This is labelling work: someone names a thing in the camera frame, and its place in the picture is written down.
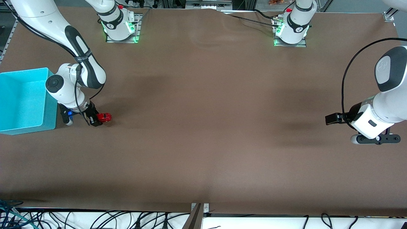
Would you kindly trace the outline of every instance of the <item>table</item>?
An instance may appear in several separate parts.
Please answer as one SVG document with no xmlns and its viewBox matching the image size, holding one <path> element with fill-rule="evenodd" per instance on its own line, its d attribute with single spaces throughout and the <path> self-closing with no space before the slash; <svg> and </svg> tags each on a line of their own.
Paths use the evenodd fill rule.
<svg viewBox="0 0 407 229">
<path fill-rule="evenodd" d="M 269 27 L 215 10 L 153 9 L 138 44 L 105 43 L 92 8 L 63 7 L 106 70 L 93 99 L 113 121 L 0 136 L 0 198 L 31 207 L 217 213 L 405 215 L 407 141 L 353 145 L 326 126 L 366 44 L 396 37 L 381 14 L 317 13 L 307 48 L 274 47 Z M 267 22 L 256 13 L 241 16 Z M 378 92 L 364 51 L 348 72 L 349 109 Z M 17 26 L 1 71 L 74 60 Z M 84 90 L 92 95 L 95 90 Z M 407 138 L 407 122 L 392 131 Z"/>
</svg>

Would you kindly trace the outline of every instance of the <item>blue object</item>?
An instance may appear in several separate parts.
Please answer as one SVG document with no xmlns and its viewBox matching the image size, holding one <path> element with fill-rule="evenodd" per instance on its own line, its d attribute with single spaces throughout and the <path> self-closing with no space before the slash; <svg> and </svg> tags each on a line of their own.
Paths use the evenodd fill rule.
<svg viewBox="0 0 407 229">
<path fill-rule="evenodd" d="M 48 68 L 0 73 L 0 133 L 55 129 L 57 101 L 45 89 Z"/>
</svg>

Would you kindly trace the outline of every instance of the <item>green led light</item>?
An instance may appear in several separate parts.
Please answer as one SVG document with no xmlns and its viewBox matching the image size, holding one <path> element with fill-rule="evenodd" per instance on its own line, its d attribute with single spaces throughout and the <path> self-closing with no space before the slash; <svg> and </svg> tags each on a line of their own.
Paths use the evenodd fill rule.
<svg viewBox="0 0 407 229">
<path fill-rule="evenodd" d="M 132 24 L 128 22 L 128 23 L 126 23 L 126 25 L 127 25 L 127 29 L 129 30 L 129 32 L 133 33 L 134 28 L 130 28 L 130 25 L 132 25 Z"/>
<path fill-rule="evenodd" d="M 103 31 L 104 31 L 105 33 L 107 33 L 107 32 L 106 32 L 106 27 L 105 27 L 105 25 L 103 25 L 103 23 L 102 23 L 102 26 L 103 26 Z"/>
</svg>

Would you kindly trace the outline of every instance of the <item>metal mounting plate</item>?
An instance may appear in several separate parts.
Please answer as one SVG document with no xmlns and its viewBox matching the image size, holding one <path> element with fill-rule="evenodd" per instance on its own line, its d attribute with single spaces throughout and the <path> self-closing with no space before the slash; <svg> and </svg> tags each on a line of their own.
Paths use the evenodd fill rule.
<svg viewBox="0 0 407 229">
<path fill-rule="evenodd" d="M 134 44 L 138 43 L 138 40 L 140 39 L 140 30 L 141 30 L 141 23 L 142 23 L 142 13 L 134 13 L 134 22 L 135 24 L 132 25 L 134 26 L 135 32 L 131 34 L 127 39 L 121 40 L 121 41 L 116 41 L 111 39 L 107 34 L 106 34 L 106 42 L 107 43 L 127 43 L 127 44 Z"/>
<path fill-rule="evenodd" d="M 194 209 L 195 205 L 196 205 L 196 203 L 191 204 L 191 211 Z M 203 209 L 204 209 L 203 212 L 208 213 L 209 212 L 209 203 L 204 203 L 203 206 L 204 206 L 203 207 Z"/>
<path fill-rule="evenodd" d="M 274 46 L 284 46 L 284 47 L 306 47 L 305 38 L 303 38 L 299 43 L 288 44 L 281 40 L 278 36 L 274 35 Z"/>
</svg>

